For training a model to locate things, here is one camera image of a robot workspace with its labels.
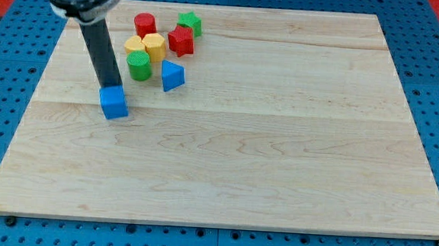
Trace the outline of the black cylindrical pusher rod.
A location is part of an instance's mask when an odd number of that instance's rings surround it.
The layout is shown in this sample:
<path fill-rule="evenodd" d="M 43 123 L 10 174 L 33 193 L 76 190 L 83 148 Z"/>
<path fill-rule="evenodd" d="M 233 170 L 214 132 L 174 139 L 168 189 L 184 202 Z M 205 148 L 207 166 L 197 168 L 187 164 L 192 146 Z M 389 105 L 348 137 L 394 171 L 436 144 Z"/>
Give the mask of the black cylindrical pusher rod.
<path fill-rule="evenodd" d="M 123 85 L 105 19 L 79 27 L 101 88 Z"/>

